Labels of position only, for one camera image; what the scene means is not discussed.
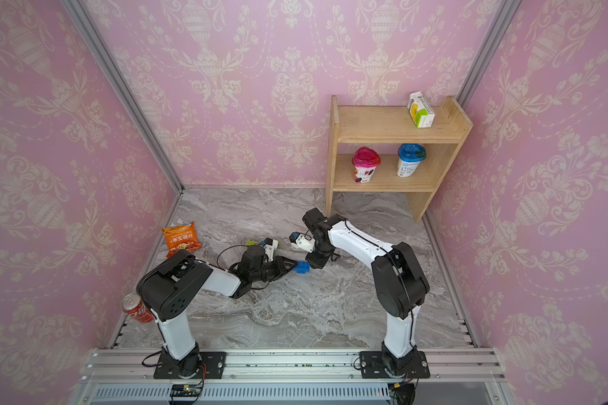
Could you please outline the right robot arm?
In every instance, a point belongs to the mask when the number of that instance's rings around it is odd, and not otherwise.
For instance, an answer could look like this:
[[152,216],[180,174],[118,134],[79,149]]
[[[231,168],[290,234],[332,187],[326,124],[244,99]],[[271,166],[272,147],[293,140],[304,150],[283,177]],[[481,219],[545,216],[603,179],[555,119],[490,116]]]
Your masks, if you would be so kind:
[[382,360],[388,373],[429,378],[425,354],[416,344],[415,327],[430,285],[412,247],[404,242],[392,245],[380,241],[345,217],[326,217],[318,209],[307,211],[302,221],[313,239],[306,256],[311,268],[323,268],[341,249],[372,270],[376,296],[387,312]]

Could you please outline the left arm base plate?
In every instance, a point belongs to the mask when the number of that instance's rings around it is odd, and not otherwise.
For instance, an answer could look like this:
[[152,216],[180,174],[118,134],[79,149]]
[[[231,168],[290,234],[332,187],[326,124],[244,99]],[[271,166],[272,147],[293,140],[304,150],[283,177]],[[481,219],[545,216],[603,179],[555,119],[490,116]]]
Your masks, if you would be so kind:
[[205,351],[175,360],[163,351],[154,371],[155,380],[220,380],[226,366],[226,352]]

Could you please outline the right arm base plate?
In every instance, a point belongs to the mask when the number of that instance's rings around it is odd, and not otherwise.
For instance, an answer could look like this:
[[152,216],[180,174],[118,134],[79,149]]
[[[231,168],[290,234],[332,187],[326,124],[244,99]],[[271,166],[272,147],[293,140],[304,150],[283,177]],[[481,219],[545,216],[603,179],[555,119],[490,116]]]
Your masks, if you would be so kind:
[[431,376],[426,354],[413,349],[403,358],[390,353],[361,351],[356,367],[363,379],[411,378],[428,379]]

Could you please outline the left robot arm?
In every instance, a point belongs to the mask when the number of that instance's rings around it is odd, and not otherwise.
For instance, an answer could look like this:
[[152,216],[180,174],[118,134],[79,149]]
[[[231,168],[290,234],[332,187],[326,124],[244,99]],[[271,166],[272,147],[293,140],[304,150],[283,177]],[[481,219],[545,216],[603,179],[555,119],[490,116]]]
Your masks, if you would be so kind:
[[155,378],[191,379],[204,375],[205,363],[187,319],[187,308],[199,291],[239,299],[254,284],[275,282],[298,265],[299,261],[283,256],[270,258],[262,246],[253,245],[228,269],[182,249],[148,272],[138,282],[136,293],[155,318],[163,338]]

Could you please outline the blue lego brick assembly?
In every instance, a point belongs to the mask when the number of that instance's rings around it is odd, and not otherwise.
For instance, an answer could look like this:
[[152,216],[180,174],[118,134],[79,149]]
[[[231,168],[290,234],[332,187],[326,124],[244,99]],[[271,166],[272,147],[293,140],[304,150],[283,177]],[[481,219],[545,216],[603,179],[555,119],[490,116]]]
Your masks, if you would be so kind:
[[297,266],[295,266],[295,268],[293,268],[293,271],[295,273],[305,274],[305,273],[309,273],[310,269],[311,269],[311,267],[310,267],[310,264],[308,262],[299,261],[297,263]]

